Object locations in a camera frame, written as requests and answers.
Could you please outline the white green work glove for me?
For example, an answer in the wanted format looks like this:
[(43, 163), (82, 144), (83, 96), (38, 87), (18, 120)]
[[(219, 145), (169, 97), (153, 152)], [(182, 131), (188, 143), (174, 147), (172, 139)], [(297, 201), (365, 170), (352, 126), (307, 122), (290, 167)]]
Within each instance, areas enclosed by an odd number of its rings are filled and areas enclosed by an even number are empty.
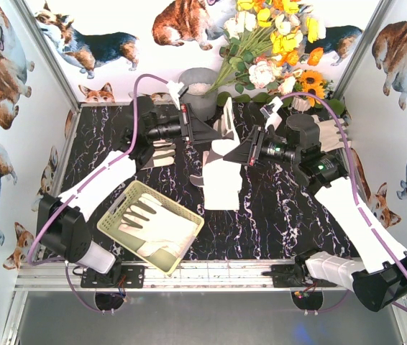
[(136, 250), (141, 257), (149, 257), (159, 249), (179, 257), (196, 229), (196, 223), (169, 211), (148, 193), (126, 209), (119, 225), (120, 231), (143, 241)]

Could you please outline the yellow-green storage basket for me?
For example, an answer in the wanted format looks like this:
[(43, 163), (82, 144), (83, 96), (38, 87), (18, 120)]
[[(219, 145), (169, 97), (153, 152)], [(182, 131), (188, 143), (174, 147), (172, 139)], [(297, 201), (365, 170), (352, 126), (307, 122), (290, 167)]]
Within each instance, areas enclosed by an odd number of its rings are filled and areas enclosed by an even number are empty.
[(131, 182), (97, 229), (165, 275), (172, 275), (204, 219), (140, 181)]

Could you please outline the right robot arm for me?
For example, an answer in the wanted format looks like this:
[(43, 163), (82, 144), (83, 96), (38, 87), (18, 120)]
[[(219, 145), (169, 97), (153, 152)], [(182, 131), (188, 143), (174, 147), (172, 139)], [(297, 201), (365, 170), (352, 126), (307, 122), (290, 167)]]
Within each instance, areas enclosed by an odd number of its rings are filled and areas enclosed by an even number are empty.
[(273, 126), (255, 126), (248, 138), (224, 156), (245, 166), (273, 161), (291, 164), (299, 185), (334, 217), (357, 250), (345, 259), (320, 249), (295, 258), (302, 277), (323, 280), (352, 291), (377, 312), (407, 295), (407, 248), (395, 240), (357, 195), (355, 177), (321, 148), (320, 128), (307, 114), (287, 118), (285, 136)]

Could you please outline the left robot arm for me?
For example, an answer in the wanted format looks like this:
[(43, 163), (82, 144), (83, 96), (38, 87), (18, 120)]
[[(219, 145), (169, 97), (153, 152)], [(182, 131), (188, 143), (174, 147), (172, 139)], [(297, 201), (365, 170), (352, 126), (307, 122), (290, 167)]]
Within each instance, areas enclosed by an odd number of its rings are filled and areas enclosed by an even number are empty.
[(91, 238), (87, 222), (96, 208), (152, 158), (153, 143), (182, 139), (200, 144), (221, 139), (221, 134), (200, 120), (190, 104), (155, 105), (146, 96), (127, 106), (115, 106), (119, 127), (116, 144), (106, 158), (82, 181), (58, 197), (44, 195), (37, 218), (37, 242), (66, 262), (102, 275), (116, 270), (116, 258)]

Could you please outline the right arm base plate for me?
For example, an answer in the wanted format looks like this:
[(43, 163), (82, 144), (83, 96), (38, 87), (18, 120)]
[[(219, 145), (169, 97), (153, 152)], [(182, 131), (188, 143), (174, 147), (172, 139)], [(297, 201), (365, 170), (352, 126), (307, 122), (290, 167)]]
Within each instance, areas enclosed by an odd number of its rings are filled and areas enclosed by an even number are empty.
[(275, 288), (335, 288), (337, 285), (312, 277), (306, 269), (306, 259), (317, 251), (304, 252), (295, 256), (293, 264), (273, 264), (270, 270), (261, 273), (270, 277)]

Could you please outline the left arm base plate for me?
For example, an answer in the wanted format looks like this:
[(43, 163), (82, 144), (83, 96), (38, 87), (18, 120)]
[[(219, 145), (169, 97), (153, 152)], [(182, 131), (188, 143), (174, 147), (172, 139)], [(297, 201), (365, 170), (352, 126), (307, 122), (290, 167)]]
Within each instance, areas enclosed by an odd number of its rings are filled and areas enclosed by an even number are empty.
[(91, 268), (81, 276), (82, 288), (142, 288), (145, 278), (143, 265), (115, 263), (106, 273), (101, 274)]

